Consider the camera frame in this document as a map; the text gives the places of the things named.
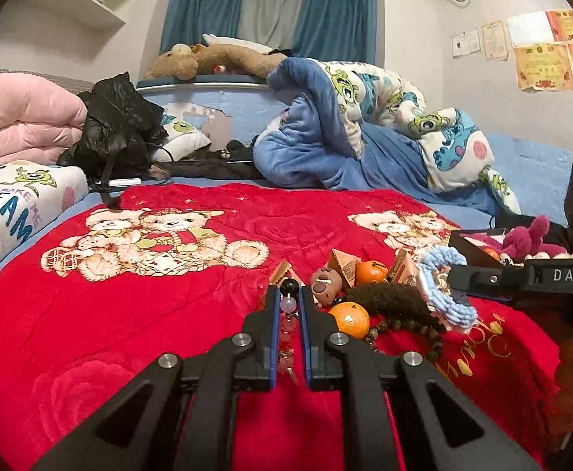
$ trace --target blue knitted toy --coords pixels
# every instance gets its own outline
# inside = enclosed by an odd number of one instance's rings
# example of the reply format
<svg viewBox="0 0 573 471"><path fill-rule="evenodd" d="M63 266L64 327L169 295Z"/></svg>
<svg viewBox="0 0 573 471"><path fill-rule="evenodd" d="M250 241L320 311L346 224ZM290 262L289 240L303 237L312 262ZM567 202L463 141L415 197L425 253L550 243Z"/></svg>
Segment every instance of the blue knitted toy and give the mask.
<svg viewBox="0 0 573 471"><path fill-rule="evenodd" d="M436 246L424 253L417 263L419 281L428 296L427 304L443 315L451 325L469 329L476 324L476 308L469 303L457 303L452 296L444 294L435 285L433 273L444 265L467 265L467 260L456 248Z"/></svg>

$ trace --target pink plush toy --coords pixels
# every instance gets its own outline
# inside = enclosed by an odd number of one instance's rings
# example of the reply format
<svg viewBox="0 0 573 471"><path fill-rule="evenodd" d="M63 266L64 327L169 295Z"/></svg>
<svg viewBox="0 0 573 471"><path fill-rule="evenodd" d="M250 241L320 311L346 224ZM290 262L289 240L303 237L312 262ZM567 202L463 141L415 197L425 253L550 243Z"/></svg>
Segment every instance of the pink plush toy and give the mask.
<svg viewBox="0 0 573 471"><path fill-rule="evenodd" d="M568 251L556 244L544 243L543 237L548 233L550 221L545 215L537 216L531 226L517 226L504 236L502 245L487 234L468 234L467 237L479 240L498 252L505 253L517 264L524 261L527 255L535 256L545 252L550 258Z"/></svg>

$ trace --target brown plush toy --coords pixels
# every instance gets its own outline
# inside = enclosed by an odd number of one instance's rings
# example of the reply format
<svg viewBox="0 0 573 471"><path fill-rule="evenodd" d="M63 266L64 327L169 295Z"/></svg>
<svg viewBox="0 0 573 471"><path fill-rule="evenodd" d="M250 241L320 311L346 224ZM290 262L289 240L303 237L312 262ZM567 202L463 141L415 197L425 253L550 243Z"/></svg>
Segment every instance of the brown plush toy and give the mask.
<svg viewBox="0 0 573 471"><path fill-rule="evenodd" d="M192 48L177 44L171 51L160 55L144 77L174 76L180 80L189 80L197 74L213 74L215 65L224 65L228 69L238 68L248 74L266 78L284 58L286 56L281 53L262 55L248 47L233 44L197 45Z"/></svg>

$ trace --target white wall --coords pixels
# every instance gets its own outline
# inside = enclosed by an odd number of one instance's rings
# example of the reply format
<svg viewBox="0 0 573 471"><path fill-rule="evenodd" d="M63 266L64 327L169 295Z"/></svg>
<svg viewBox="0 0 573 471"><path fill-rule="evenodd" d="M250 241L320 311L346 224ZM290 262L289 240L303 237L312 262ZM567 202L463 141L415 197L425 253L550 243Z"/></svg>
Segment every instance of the white wall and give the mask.
<svg viewBox="0 0 573 471"><path fill-rule="evenodd" d="M385 0L384 67L412 81L427 108L443 107L443 65L436 2Z"/></svg>
<svg viewBox="0 0 573 471"><path fill-rule="evenodd" d="M98 32L21 0L0 11L0 68L99 81L140 79L157 56L168 0L135 0L127 23Z"/></svg>
<svg viewBox="0 0 573 471"><path fill-rule="evenodd" d="M440 26L443 106L465 109L485 131L573 150L573 92L526 92L517 87L513 51L506 62L482 53L452 58L452 36L526 12L569 8L565 0L471 0L466 8L432 0Z"/></svg>

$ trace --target metal screw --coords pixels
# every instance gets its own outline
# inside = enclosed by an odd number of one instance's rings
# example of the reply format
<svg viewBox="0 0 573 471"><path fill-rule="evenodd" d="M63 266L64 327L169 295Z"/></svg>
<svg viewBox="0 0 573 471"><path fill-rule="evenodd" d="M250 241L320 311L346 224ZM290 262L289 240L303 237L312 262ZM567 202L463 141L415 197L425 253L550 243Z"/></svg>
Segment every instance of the metal screw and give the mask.
<svg viewBox="0 0 573 471"><path fill-rule="evenodd" d="M421 354L415 351L406 352L402 356L402 359L405 361L407 365L410 365L411 367L416 367L417 365L420 365L424 360Z"/></svg>
<svg viewBox="0 0 573 471"><path fill-rule="evenodd" d="M236 333L232 336L232 343L236 345L236 347L246 347L251 343L251 336L247 333Z"/></svg>
<svg viewBox="0 0 573 471"><path fill-rule="evenodd" d="M157 359L157 364L160 365L162 368L173 368L176 364L177 361L179 361L177 359L177 356L175 356L174 354L162 354L158 359Z"/></svg>
<svg viewBox="0 0 573 471"><path fill-rule="evenodd" d="M330 342L334 345L345 345L348 341L350 341L350 337L345 333L332 333L330 335Z"/></svg>

